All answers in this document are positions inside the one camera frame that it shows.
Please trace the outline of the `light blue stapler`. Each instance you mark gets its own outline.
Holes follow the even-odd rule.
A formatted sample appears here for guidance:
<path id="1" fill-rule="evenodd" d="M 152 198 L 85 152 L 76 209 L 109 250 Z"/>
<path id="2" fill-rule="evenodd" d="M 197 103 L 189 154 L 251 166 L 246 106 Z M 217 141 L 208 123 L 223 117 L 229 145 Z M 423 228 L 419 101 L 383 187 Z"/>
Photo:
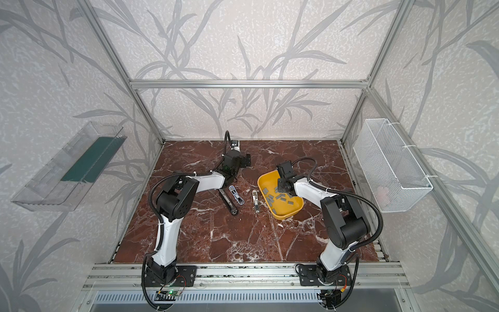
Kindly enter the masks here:
<path id="1" fill-rule="evenodd" d="M 236 188 L 234 185 L 230 185 L 228 187 L 230 193 L 233 195 L 234 199 L 237 201 L 239 205 L 244 205 L 245 200 L 241 197 L 241 195 L 237 192 Z"/>

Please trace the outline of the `beige small stapler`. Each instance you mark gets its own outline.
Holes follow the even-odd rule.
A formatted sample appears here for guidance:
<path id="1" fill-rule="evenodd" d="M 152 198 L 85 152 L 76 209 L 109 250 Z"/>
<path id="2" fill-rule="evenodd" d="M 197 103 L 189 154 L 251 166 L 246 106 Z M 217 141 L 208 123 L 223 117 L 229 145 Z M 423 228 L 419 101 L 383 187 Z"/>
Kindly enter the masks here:
<path id="1" fill-rule="evenodd" d="M 252 200 L 253 200 L 253 208 L 254 208 L 255 212 L 259 213 L 260 209 L 259 209 L 259 198 L 258 198 L 258 191 L 257 190 L 252 191 Z"/>

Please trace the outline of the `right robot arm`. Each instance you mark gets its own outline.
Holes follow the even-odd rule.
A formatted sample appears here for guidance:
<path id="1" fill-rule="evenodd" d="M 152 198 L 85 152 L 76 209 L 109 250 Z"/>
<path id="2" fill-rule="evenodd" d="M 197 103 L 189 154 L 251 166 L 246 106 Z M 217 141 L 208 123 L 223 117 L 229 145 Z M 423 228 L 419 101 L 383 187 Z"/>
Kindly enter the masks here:
<path id="1" fill-rule="evenodd" d="M 340 269 L 347 265 L 349 257 L 381 235 L 384 226 L 382 212 L 362 196 L 323 186 L 313 181 L 311 174 L 295 173 L 293 165 L 293 162 L 285 161 L 277 166 L 278 191 L 303 198 L 321 208 L 328 242 L 318 258 L 316 276 L 320 283 L 331 285 Z M 378 220 L 374 234 L 368 239 L 365 236 L 371 227 L 361 203 L 369 206 Z"/>

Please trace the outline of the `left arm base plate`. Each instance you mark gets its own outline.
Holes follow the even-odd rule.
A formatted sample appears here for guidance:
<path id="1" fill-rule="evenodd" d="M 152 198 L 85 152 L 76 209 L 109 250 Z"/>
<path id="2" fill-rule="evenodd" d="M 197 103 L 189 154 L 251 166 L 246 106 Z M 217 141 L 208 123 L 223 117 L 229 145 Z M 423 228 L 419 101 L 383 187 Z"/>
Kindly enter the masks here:
<path id="1" fill-rule="evenodd" d="M 197 266 L 181 265 L 167 268 L 145 266 L 141 286 L 144 287 L 193 287 L 196 279 Z"/>

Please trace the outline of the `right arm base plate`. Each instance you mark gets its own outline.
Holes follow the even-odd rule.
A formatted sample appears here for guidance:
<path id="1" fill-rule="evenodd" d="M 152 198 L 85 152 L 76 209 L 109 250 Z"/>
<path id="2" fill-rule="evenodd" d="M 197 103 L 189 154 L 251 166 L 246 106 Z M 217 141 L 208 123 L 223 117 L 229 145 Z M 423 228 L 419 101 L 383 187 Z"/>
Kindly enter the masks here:
<path id="1" fill-rule="evenodd" d="M 328 271 L 322 265 L 295 265 L 301 286 L 332 286 L 345 289 L 352 285 L 352 275 L 347 265 Z"/>

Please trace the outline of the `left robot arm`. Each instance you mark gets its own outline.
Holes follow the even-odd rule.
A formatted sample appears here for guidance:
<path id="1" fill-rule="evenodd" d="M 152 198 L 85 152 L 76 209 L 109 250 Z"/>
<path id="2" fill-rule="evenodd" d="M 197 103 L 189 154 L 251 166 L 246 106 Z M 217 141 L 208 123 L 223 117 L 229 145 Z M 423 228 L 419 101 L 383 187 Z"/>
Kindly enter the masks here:
<path id="1" fill-rule="evenodd" d="M 153 252 L 144 258 L 145 275 L 153 276 L 160 284 L 171 283 L 176 273 L 177 242 L 182 220 L 191 210 L 197 193 L 223 190 L 232 184 L 242 168 L 252 166 L 251 155 L 231 149 L 210 172 L 197 174 L 178 172 L 162 178 L 151 190 L 162 185 L 149 207 L 158 218 L 158 230 Z"/>

